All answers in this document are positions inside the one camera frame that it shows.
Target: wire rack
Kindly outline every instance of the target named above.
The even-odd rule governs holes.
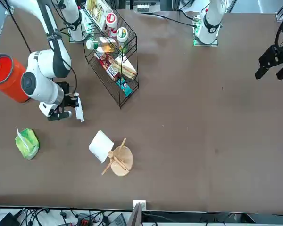
[[[108,39],[108,45],[111,48],[111,52],[105,53],[109,58],[120,59],[120,72],[119,75],[115,78],[108,75],[103,65],[105,64],[101,59],[101,53],[96,50],[88,50],[85,46],[86,41],[88,40],[88,35],[92,35],[93,39],[99,39],[99,37],[108,38],[108,30],[102,31],[97,24],[94,22],[93,18],[90,16],[89,12],[86,9],[83,9],[84,16],[86,16],[91,22],[92,25],[90,29],[82,29],[82,37],[84,37],[84,53],[85,58],[88,64],[93,68],[98,78],[101,80],[103,85],[106,87],[110,95],[114,98],[118,106],[121,108],[123,104],[132,96],[132,94],[139,89],[139,80],[138,80],[138,60],[137,60],[137,36],[132,28],[126,23],[126,21],[120,16],[120,14],[114,9],[113,13],[117,17],[117,27],[124,27],[128,31],[128,42],[123,46],[119,47],[118,41],[115,38],[114,41]],[[123,63],[127,60],[136,70],[136,75],[134,77],[127,77],[123,73]],[[124,86],[129,87],[128,90],[123,90]]]

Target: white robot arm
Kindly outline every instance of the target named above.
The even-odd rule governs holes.
[[[75,41],[82,40],[82,15],[75,0],[54,0],[62,11],[67,25],[72,28],[70,34]],[[41,22],[50,49],[33,52],[28,58],[28,67],[21,78],[23,91],[32,99],[40,101],[40,110],[49,120],[59,120],[71,116],[70,111],[64,112],[64,107],[79,106],[79,97],[69,96],[69,84],[55,83],[52,78],[65,78],[69,74],[71,60],[64,46],[52,11],[50,0],[9,0],[11,5],[35,15]]]
[[[215,41],[225,11],[225,0],[210,0],[208,12],[201,18],[201,26],[196,34],[202,43],[208,45]]]

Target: table surface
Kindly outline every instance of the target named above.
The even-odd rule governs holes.
[[[194,47],[191,27],[121,11],[137,33],[140,90],[120,110],[81,44],[66,48],[77,73],[85,122],[49,122],[38,102],[0,93],[0,205],[283,213],[283,81],[279,68],[255,80],[258,58],[274,42],[274,15],[226,14],[219,47]],[[166,16],[189,22],[177,12]],[[15,11],[33,51],[48,49],[40,22]],[[27,66],[29,52],[7,17],[0,52]],[[73,84],[73,75],[68,76]],[[16,127],[40,141],[25,160]],[[124,137],[133,169],[117,177],[88,150],[98,130]]]

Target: red bucket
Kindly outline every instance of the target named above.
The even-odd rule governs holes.
[[[0,54],[0,91],[17,102],[29,99],[21,88],[21,77],[25,68],[15,59]]]

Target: green bag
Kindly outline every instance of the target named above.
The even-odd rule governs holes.
[[[19,132],[17,128],[16,145],[25,159],[31,160],[39,150],[39,141],[32,129]]]

